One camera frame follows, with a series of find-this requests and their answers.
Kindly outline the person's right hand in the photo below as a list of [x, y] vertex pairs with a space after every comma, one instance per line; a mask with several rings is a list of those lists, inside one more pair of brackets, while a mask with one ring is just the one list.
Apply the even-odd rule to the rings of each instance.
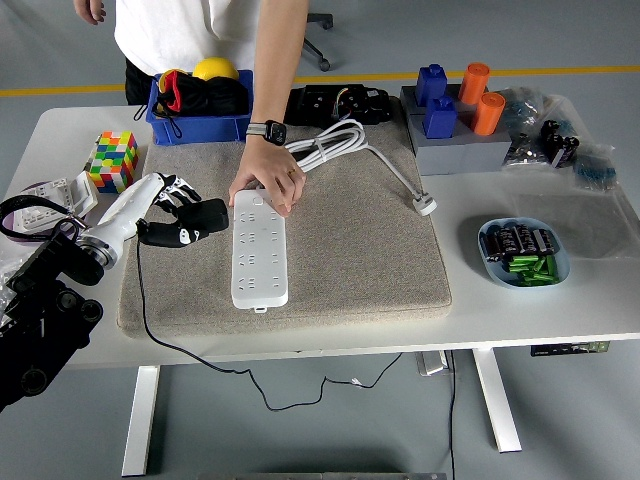
[[99, 25], [106, 18], [102, 0], [73, 0], [76, 15], [90, 25]]

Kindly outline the person's left hand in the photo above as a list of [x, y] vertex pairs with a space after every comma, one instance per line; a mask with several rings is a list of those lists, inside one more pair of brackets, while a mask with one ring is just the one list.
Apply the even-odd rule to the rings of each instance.
[[229, 187], [229, 205], [234, 206], [238, 191], [257, 181], [270, 195], [274, 210], [288, 217], [302, 196], [306, 179], [284, 146], [271, 144], [261, 136], [248, 135], [236, 177]]

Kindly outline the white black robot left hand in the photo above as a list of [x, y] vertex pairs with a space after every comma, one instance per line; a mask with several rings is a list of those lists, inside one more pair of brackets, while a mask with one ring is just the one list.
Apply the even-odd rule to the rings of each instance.
[[136, 223], [153, 205], [177, 215], [175, 199], [183, 205], [202, 197], [181, 177], [153, 172], [145, 175], [121, 193], [98, 224], [78, 237], [82, 247], [103, 249], [112, 256], [121, 255], [124, 243], [137, 232]]

